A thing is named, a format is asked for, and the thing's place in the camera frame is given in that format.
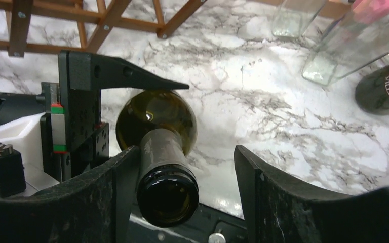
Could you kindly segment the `green bottle white label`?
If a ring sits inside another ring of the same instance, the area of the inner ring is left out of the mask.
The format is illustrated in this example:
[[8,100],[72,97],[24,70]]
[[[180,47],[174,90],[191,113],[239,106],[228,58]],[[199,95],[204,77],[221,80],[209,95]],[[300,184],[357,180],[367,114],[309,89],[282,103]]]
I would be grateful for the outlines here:
[[355,101],[367,113],[389,115],[389,65],[360,80]]

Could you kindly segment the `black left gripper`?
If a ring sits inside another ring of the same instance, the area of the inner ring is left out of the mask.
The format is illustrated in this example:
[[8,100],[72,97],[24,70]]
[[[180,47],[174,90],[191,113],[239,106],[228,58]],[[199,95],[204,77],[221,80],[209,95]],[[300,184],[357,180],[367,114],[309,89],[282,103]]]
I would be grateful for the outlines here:
[[102,89],[182,90],[188,84],[159,77],[129,61],[99,54],[58,54],[59,84],[43,82],[37,102],[45,173],[58,182],[109,158],[109,124],[101,120]]

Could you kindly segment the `green bottle silver cap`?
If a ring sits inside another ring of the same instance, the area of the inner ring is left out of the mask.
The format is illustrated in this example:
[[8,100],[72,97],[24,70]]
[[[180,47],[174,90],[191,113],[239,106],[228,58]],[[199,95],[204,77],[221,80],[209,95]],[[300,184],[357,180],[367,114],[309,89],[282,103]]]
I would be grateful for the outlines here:
[[188,221],[199,205],[187,161],[198,134],[190,105],[175,91],[144,90],[125,104],[115,132],[121,149],[141,151],[136,199],[143,218],[161,228]]

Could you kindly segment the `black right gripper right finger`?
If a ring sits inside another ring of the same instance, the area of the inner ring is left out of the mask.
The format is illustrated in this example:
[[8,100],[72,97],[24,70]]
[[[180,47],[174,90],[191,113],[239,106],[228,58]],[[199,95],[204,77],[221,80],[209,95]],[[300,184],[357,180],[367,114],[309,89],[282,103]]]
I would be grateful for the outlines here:
[[238,145],[249,242],[389,242],[389,187],[352,196],[304,182]]

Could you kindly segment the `clear glass bottle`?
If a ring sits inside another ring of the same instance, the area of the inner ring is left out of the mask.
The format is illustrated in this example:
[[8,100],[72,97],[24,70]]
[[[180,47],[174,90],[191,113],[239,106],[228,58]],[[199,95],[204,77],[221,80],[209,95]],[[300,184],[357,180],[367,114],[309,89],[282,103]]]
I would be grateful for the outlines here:
[[353,20],[351,10],[333,22],[309,56],[301,75],[327,86],[389,54],[389,14],[371,24]]
[[301,37],[319,12],[326,0],[285,0],[273,15],[271,33],[276,37]]

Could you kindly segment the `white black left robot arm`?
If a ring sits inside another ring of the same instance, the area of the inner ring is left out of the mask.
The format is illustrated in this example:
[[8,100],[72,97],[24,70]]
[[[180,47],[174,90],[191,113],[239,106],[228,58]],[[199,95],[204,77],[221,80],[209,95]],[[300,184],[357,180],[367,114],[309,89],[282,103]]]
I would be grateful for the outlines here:
[[0,143],[10,143],[25,164],[68,180],[109,159],[109,124],[101,120],[101,91],[113,88],[183,90],[122,58],[63,50],[59,81],[38,95],[0,93]]

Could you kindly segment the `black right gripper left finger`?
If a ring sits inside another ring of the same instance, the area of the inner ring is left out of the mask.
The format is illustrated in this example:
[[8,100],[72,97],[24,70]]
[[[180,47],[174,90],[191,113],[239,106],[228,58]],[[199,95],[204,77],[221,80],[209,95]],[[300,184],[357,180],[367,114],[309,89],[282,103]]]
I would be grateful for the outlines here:
[[0,242],[125,242],[139,164],[132,146],[32,196],[0,198]]

